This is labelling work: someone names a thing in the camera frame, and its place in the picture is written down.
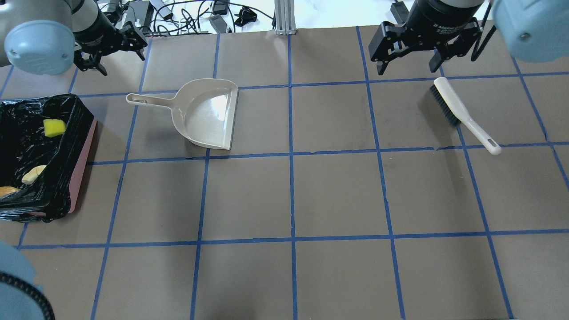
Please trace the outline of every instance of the food scrap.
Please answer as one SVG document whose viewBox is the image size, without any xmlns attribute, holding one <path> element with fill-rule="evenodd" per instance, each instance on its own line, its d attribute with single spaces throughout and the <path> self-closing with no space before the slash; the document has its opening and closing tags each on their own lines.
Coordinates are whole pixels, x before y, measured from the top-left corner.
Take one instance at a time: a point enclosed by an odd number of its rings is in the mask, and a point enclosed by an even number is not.
<svg viewBox="0 0 569 320">
<path fill-rule="evenodd" d="M 34 167 L 32 170 L 28 171 L 28 173 L 24 175 L 24 177 L 22 178 L 22 183 L 23 184 L 32 184 L 35 181 L 35 179 L 37 179 L 38 176 L 40 174 L 42 174 L 42 171 L 45 168 L 46 168 L 46 165 Z"/>
<path fill-rule="evenodd" d="M 10 186 L 0 187 L 0 198 L 18 191 L 20 191 L 20 189 Z"/>
<path fill-rule="evenodd" d="M 46 137 L 57 137 L 65 132 L 65 122 L 58 119 L 44 119 L 43 128 Z"/>
</svg>

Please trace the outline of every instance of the metal frame post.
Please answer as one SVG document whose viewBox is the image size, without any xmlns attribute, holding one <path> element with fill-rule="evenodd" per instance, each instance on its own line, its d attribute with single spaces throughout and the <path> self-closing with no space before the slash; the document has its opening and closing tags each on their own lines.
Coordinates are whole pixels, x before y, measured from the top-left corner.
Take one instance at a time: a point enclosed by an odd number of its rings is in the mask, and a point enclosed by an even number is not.
<svg viewBox="0 0 569 320">
<path fill-rule="evenodd" d="M 275 22 L 277 35 L 296 34 L 294 0 L 275 0 Z"/>
</svg>

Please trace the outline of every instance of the hand brush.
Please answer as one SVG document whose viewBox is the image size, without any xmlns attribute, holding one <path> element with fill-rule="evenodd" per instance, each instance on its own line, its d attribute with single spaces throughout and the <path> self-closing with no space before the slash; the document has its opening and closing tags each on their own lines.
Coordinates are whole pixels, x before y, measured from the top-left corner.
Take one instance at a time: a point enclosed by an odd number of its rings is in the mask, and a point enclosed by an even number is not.
<svg viewBox="0 0 569 320">
<path fill-rule="evenodd" d="M 458 126 L 461 122 L 480 140 L 480 142 L 488 149 L 488 151 L 497 155 L 502 152 L 502 148 L 490 137 L 482 127 L 480 127 L 468 113 L 466 106 L 460 100 L 455 90 L 451 87 L 447 78 L 440 77 L 435 80 L 435 84 L 431 86 L 431 93 L 439 103 L 443 110 L 444 116 L 447 118 L 451 126 Z"/>
</svg>

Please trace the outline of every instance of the black trash bag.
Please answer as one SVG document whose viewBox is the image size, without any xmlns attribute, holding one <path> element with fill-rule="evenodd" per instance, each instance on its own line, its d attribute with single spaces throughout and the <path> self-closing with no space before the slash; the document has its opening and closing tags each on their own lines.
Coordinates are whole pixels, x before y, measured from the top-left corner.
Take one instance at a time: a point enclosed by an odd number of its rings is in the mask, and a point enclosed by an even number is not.
<svg viewBox="0 0 569 320">
<path fill-rule="evenodd" d="M 63 120 L 65 133 L 46 137 L 44 119 Z M 0 219 L 47 223 L 69 212 L 71 175 L 93 119 L 71 94 L 0 103 L 0 186 L 22 189 L 0 198 Z M 23 184 L 22 177 L 39 165 L 47 167 L 33 184 Z"/>
</svg>

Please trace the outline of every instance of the dustpan handle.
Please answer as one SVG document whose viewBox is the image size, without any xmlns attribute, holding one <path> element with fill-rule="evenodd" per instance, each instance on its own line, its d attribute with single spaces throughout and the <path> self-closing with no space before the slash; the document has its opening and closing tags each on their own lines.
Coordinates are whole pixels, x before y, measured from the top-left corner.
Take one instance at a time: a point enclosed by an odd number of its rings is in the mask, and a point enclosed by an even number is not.
<svg viewBox="0 0 569 320">
<path fill-rule="evenodd" d="M 157 98 L 145 95 L 138 95 L 136 93 L 129 93 L 126 96 L 126 102 L 129 104 L 143 105 L 143 106 L 160 106 L 162 108 L 171 109 L 171 99 Z"/>
</svg>

